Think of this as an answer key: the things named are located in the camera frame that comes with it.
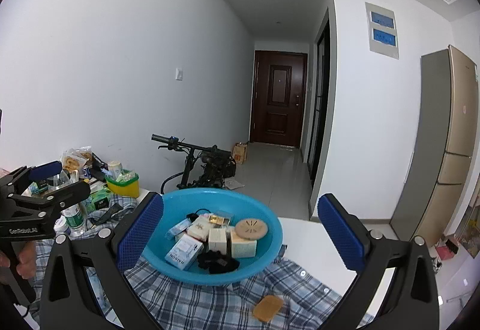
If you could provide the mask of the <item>person's left hand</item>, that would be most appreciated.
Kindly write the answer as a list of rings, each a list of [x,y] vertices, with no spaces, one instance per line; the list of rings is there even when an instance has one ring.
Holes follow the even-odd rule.
[[[37,270],[36,265],[36,244],[28,241],[17,255],[19,264],[16,266],[17,273],[25,280],[32,279]]]

